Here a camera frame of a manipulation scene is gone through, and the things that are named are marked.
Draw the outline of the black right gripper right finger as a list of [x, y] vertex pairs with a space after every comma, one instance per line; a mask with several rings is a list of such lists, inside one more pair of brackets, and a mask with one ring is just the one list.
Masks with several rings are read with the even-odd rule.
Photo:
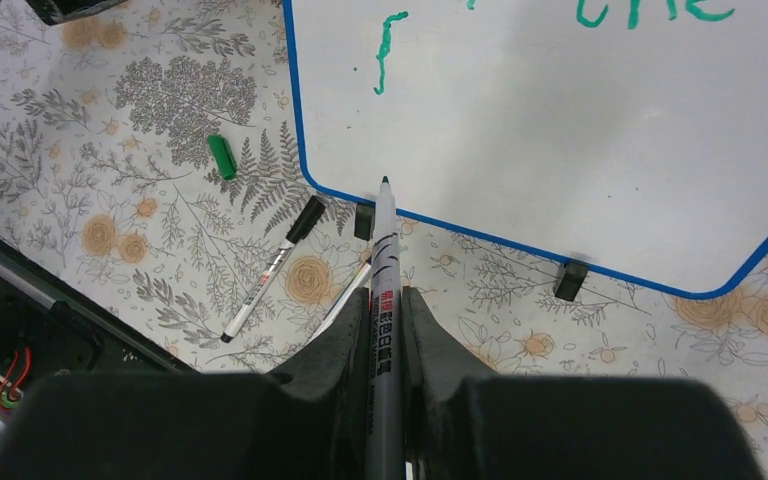
[[689, 379], [503, 375], [407, 287], [406, 443], [421, 479], [759, 479], [721, 398]]

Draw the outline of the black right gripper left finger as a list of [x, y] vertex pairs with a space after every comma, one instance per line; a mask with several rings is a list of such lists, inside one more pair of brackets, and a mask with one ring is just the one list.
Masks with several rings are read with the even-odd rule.
[[369, 293], [264, 373], [52, 377], [0, 440], [0, 479], [359, 479]]

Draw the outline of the green whiteboard marker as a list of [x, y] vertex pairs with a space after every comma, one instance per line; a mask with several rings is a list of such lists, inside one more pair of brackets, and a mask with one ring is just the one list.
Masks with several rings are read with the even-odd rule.
[[402, 425], [401, 287], [395, 197], [384, 177], [375, 202], [371, 256], [369, 375], [364, 475], [405, 477]]

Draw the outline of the green marker cap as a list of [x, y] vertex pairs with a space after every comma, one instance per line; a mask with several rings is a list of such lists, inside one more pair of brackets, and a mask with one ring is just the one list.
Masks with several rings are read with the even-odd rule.
[[216, 134], [209, 135], [207, 144], [220, 177], [226, 181], [234, 180], [237, 176], [237, 165], [226, 138]]

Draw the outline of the blue framed whiteboard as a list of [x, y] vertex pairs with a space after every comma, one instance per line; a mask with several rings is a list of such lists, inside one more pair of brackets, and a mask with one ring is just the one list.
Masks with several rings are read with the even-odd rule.
[[768, 252], [768, 1], [288, 1], [317, 190], [685, 298]]

